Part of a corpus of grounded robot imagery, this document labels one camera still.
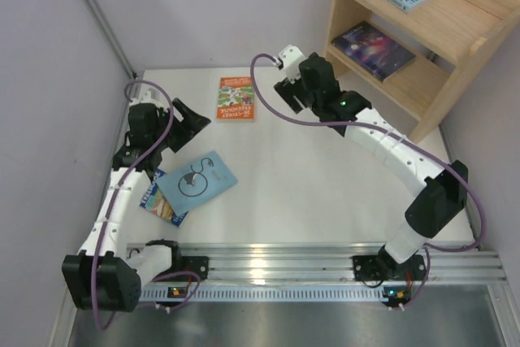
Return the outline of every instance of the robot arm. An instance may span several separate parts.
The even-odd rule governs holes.
[[[401,143],[405,136],[364,97],[354,91],[341,91],[327,60],[316,53],[306,58],[296,46],[284,48],[278,60],[286,78],[275,90],[295,113],[309,107],[320,122],[358,121],[387,130],[382,133],[358,126],[334,127],[341,136],[367,148],[415,197],[405,212],[405,222],[376,259],[378,274],[383,278],[399,276],[408,267],[409,259],[463,209],[466,191],[447,171]],[[397,140],[389,133],[398,135]],[[468,171],[462,163],[456,161],[451,167],[467,180]]]
[[[177,243],[173,241],[152,241],[138,255],[126,259],[128,229],[133,223],[134,210],[139,207],[162,161],[161,152],[166,148],[177,152],[210,123],[209,119],[191,111],[179,99],[173,101],[173,106],[182,114],[182,121],[174,117],[173,126],[164,142],[133,168],[119,187],[118,183],[126,170],[159,139],[172,115],[152,98],[150,91],[130,103],[127,142],[113,158],[109,188],[97,220],[78,254],[67,255],[63,260],[62,273],[77,308],[92,308],[91,268],[104,223],[106,230],[98,252],[95,292],[100,310],[134,310],[139,302],[141,286],[164,271],[181,269],[182,257]],[[116,189],[119,191],[114,207],[106,220],[106,212]]]

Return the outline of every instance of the shelf board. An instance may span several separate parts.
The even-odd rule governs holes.
[[[332,44],[327,47],[327,51],[417,120],[424,116],[449,77],[445,70],[414,50],[412,51],[416,54],[416,59],[385,81],[373,77],[365,68],[358,65]]]
[[[466,0],[427,0],[409,14],[388,0],[355,0],[458,65],[500,19]]]

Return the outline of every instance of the dark book cover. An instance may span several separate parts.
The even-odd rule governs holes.
[[[366,21],[334,38],[332,44],[381,81],[415,59],[415,54]]]

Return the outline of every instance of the wall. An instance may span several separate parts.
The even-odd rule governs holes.
[[[453,156],[489,219],[487,247],[499,251],[520,302],[520,28],[506,40],[444,121]]]
[[[246,66],[288,43],[321,51],[332,0],[98,0],[138,71]]]
[[[95,219],[122,67],[81,0],[0,0],[0,335],[44,345]]]

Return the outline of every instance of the orange book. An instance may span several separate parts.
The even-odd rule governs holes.
[[[250,77],[220,79],[217,120],[254,121],[254,89]]]

